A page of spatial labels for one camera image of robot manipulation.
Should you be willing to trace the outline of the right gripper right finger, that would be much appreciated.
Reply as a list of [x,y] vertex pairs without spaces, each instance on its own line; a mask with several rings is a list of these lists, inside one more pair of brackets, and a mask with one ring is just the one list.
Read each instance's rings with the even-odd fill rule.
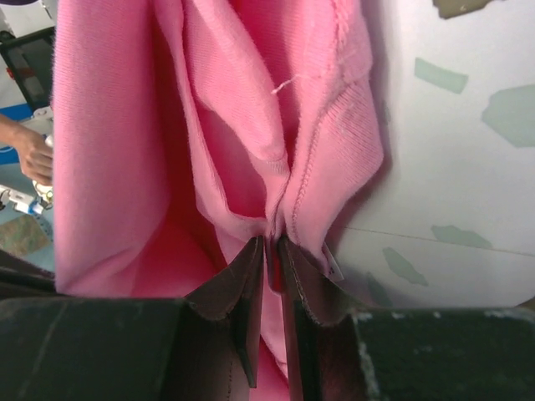
[[282,238],[293,400],[531,400],[534,313],[360,305]]

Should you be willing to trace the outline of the bare human hand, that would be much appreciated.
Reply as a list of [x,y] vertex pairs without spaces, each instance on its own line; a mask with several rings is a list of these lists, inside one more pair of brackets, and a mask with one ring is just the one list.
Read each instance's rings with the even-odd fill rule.
[[1,142],[16,150],[24,175],[40,185],[52,185],[53,150],[41,134],[1,115]]

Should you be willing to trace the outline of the pink t-shirt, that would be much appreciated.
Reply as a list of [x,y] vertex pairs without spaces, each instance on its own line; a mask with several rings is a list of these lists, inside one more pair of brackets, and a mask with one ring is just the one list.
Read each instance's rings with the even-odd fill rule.
[[358,1],[61,2],[57,289],[183,298],[260,237],[246,400],[293,400],[278,243],[325,275],[329,228],[383,160],[371,64]]

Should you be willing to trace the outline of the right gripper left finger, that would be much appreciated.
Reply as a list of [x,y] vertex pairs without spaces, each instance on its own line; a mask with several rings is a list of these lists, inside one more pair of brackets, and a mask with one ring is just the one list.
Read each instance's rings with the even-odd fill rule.
[[59,295],[1,255],[4,400],[246,400],[257,386],[263,240],[183,298]]

